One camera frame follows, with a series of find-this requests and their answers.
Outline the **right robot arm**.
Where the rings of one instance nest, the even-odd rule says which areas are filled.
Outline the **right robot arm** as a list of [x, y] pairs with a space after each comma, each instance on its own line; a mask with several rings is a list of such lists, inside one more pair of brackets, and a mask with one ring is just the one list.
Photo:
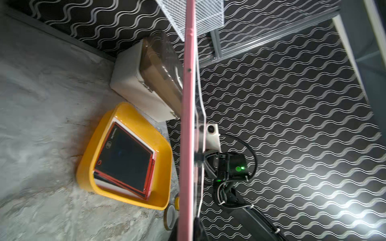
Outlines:
[[237, 184], [250, 183], [259, 170], [258, 157], [253, 148], [242, 139], [226, 133], [221, 136], [240, 142], [253, 156], [254, 169], [249, 173], [245, 155], [237, 152], [208, 150], [204, 154], [204, 169], [213, 187], [213, 202], [248, 230], [257, 241], [286, 241], [275, 226], [251, 201], [236, 189]]

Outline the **yellow storage tray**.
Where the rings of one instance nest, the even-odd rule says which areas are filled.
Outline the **yellow storage tray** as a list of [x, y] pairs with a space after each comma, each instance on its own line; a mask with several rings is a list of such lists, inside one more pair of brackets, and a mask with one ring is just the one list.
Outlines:
[[80, 161], [80, 188], [124, 203], [166, 209], [172, 150], [165, 137], [127, 103], [108, 111]]

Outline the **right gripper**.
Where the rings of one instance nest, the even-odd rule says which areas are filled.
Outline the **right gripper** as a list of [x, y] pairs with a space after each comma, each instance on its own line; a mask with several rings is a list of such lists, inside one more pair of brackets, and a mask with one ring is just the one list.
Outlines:
[[230, 158], [232, 152], [221, 153], [208, 150], [204, 153], [204, 169], [206, 177], [211, 181], [230, 181]]

